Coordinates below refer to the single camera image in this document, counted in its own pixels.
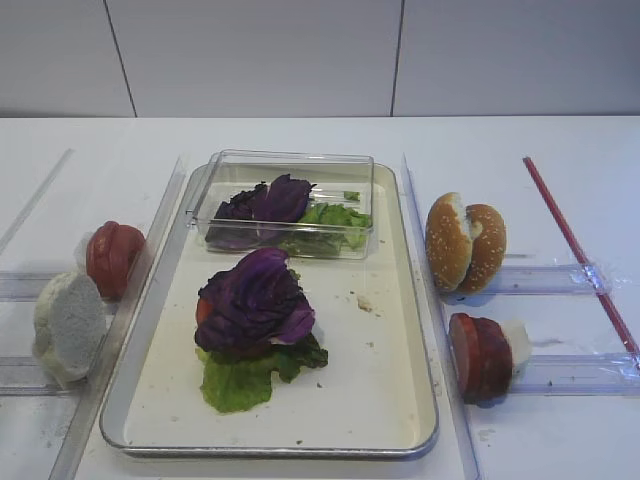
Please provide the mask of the bread crumb on tray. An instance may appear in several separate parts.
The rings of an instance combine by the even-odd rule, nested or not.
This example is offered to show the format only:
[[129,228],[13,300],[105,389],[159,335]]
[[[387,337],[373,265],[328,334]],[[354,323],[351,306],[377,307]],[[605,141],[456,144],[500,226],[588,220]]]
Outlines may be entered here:
[[363,310],[365,312],[372,312],[373,311],[373,306],[371,304],[371,302],[363,295],[357,295],[356,296],[356,301],[357,301],[357,306],[360,310]]

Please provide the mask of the clear plastic container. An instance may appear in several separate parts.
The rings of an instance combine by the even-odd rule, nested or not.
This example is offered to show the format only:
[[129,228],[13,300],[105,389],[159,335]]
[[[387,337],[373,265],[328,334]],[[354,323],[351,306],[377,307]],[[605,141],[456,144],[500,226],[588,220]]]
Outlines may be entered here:
[[365,228],[367,235],[364,249],[352,251],[344,248],[339,257],[307,258],[352,258],[365,257],[374,223],[374,162],[368,156],[314,155],[309,153],[269,152],[250,150],[223,150],[212,156],[202,172],[202,177],[187,211],[191,223],[201,236],[202,245],[211,252],[240,253],[262,247],[277,247],[285,233],[297,230],[324,231],[329,225],[304,223],[264,222],[265,229],[282,230],[284,234],[274,243],[242,250],[210,248],[205,242],[206,233],[216,211],[224,201],[229,201],[241,191],[250,191],[264,182],[269,185],[278,176],[290,174],[292,179],[308,180],[314,187],[309,195],[308,206],[320,202],[342,204],[371,218],[371,226]]

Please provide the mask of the left tomato slices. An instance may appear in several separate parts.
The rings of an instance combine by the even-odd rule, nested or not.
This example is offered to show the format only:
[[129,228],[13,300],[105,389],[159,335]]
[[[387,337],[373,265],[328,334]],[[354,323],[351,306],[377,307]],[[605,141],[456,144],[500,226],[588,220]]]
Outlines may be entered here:
[[138,229],[115,221],[105,222],[93,233],[86,248],[86,271],[103,298],[118,300],[124,295],[144,244]]

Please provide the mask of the sesame bun front half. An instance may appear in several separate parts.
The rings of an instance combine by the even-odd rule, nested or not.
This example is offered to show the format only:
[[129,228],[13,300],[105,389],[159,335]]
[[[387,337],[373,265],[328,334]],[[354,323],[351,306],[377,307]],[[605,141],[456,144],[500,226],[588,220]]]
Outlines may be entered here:
[[440,196],[426,220],[426,253],[434,283],[454,291],[466,276],[472,258],[471,224],[458,192]]

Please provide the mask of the clear rail upper right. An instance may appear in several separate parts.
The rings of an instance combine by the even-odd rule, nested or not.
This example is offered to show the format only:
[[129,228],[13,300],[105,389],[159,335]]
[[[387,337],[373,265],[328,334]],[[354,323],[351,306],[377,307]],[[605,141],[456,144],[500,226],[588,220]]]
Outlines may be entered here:
[[599,295],[610,291],[610,282],[593,264],[506,265],[483,290],[513,295]]

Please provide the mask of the sesame bun rear half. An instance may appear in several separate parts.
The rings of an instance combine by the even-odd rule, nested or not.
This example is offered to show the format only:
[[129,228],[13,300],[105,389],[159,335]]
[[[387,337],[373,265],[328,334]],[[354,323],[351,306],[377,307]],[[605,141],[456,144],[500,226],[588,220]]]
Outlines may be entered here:
[[466,276],[457,287],[462,294],[476,294],[488,286],[501,268],[507,247],[506,226],[492,206],[466,207],[471,221],[472,256]]

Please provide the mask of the clear rail lower right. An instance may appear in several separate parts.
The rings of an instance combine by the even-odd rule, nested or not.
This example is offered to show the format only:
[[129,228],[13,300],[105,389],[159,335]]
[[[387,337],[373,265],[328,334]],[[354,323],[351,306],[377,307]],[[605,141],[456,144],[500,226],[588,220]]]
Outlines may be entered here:
[[514,378],[511,394],[559,396],[638,396],[639,357],[533,355]]

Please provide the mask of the right sausage slice front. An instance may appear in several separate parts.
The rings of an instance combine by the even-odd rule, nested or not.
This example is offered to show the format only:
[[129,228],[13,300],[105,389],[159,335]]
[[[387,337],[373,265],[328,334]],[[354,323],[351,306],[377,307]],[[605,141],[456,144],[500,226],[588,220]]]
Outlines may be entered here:
[[449,321],[449,339],[460,392],[465,402],[473,403],[481,380],[481,351],[474,320],[465,313],[453,314]]

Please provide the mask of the green lettuce leaf on tray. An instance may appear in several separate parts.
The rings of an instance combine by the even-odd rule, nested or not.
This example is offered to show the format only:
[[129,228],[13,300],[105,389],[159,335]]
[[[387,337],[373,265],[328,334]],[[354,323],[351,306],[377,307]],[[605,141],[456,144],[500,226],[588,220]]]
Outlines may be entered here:
[[268,402],[273,374],[290,383],[304,368],[328,365],[328,351],[312,334],[292,345],[273,344],[259,355],[246,358],[201,348],[196,348],[195,353],[203,364],[203,399],[223,414],[248,411]]

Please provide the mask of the clear strip far left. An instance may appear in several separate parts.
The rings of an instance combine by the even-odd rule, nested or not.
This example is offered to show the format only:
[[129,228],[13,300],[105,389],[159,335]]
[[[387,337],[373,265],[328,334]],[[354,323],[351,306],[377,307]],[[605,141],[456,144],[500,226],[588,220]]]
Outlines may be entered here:
[[51,168],[47,176],[44,178],[44,180],[39,184],[39,186],[33,192],[29,200],[25,203],[22,209],[17,213],[14,220],[11,222],[9,227],[1,236],[1,240],[0,240],[1,253],[4,253],[9,243],[12,241],[12,239],[17,234],[19,229],[22,227],[24,222],[27,220],[27,218],[30,216],[32,211],[38,205],[42,197],[51,187],[51,185],[56,180],[58,175],[62,172],[62,170],[64,169],[64,167],[66,166],[66,164],[68,163],[68,161],[70,160],[70,158],[73,156],[74,153],[75,153],[75,150],[72,148],[68,148],[64,151],[60,159]]

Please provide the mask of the clear rail lower left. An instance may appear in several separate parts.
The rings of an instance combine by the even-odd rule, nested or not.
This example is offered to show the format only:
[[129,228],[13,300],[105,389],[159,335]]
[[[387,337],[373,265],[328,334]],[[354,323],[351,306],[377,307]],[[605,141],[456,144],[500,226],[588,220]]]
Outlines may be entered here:
[[76,390],[75,386],[60,386],[30,356],[2,357],[0,375],[2,396],[59,396]]

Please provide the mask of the sausage slice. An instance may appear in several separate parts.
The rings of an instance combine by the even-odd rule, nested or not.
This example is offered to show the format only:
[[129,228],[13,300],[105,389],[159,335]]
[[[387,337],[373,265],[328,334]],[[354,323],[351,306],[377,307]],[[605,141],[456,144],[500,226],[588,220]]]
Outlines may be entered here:
[[512,380],[513,358],[500,325],[488,318],[474,318],[480,347],[479,401],[506,394]]
[[449,339],[460,392],[465,402],[473,403],[481,380],[481,351],[474,320],[465,313],[453,314],[449,321]]

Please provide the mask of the purple cabbage leaf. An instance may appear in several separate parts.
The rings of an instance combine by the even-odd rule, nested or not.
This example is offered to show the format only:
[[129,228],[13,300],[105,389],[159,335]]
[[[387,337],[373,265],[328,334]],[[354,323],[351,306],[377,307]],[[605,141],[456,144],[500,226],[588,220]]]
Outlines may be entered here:
[[205,351],[246,351],[272,343],[295,344],[315,323],[298,280],[288,269],[286,251],[266,247],[219,271],[198,291],[210,305],[195,332]]

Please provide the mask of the purple cabbage in container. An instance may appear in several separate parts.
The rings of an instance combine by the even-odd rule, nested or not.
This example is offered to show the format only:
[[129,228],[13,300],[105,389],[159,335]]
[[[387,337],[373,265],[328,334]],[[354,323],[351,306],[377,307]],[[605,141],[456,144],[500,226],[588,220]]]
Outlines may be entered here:
[[265,229],[263,223],[298,222],[307,209],[313,187],[308,180],[283,174],[269,185],[261,182],[253,190],[241,191],[219,206],[214,219],[222,223],[209,227],[207,246],[242,250],[274,243],[284,231]]

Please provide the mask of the right sausage slice rear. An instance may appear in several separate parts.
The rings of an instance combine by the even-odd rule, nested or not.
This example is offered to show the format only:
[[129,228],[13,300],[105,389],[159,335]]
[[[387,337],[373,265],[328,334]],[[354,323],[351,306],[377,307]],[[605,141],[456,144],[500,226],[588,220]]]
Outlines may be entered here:
[[479,401],[506,394],[512,380],[513,358],[500,325],[488,318],[474,318],[480,347]]

